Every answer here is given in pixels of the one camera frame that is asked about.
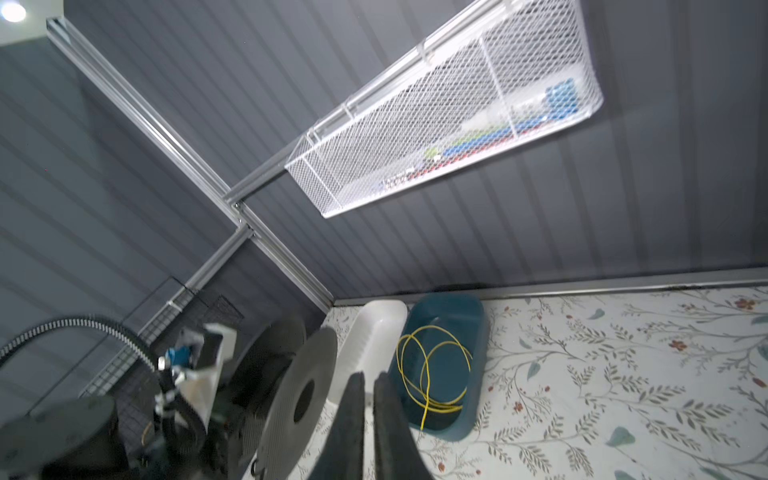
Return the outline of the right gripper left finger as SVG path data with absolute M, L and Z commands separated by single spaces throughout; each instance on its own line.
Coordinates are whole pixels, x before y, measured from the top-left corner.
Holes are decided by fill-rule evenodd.
M 352 374 L 345 386 L 325 445 L 310 480 L 363 478 L 365 438 L 365 378 Z

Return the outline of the dark grey cable spool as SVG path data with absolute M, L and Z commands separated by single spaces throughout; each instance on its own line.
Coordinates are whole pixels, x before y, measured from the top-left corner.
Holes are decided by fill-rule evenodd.
M 250 342 L 217 393 L 212 458 L 225 479 L 285 479 L 302 456 L 332 383 L 338 339 L 274 322 Z

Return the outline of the teal plastic tray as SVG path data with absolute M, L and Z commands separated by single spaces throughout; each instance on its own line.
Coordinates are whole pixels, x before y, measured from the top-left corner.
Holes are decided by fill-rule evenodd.
M 451 442 L 469 435 L 488 340 L 489 321 L 474 296 L 434 293 L 412 307 L 389 369 L 412 428 Z

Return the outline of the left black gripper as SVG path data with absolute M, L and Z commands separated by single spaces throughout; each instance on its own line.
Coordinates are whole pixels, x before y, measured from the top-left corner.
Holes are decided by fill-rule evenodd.
M 246 470 L 246 430 L 252 418 L 239 388 L 218 389 L 205 435 L 179 426 L 181 451 L 160 438 L 138 453 L 140 479 L 240 479 Z

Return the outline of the white plastic tray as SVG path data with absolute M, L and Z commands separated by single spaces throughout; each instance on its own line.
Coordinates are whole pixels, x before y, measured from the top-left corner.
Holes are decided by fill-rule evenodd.
M 334 308 L 325 326 L 332 328 L 338 339 L 338 354 L 328 401 L 337 406 L 349 377 L 364 376 L 364 399 L 373 403 L 374 383 L 387 373 L 395 347 L 408 317 L 408 307 L 400 300 L 373 300 L 362 307 Z

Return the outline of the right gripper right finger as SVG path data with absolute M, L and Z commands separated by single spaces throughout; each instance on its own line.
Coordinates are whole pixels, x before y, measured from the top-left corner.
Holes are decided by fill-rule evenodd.
M 376 478 L 432 479 L 386 373 L 381 373 L 374 383 L 373 417 Z

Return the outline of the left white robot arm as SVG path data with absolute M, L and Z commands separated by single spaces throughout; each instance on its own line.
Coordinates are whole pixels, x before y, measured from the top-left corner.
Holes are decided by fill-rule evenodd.
M 129 451 L 110 395 L 65 401 L 18 417 L 1 428 L 4 479 L 213 479 L 210 431 L 216 395 L 238 333 L 220 323 L 186 329 L 175 345 L 156 353 L 124 325 L 102 315 L 55 317 L 12 338 L 1 349 L 8 363 L 35 339 L 57 330 L 87 328 L 122 341 L 149 369 L 159 391 L 149 444 Z

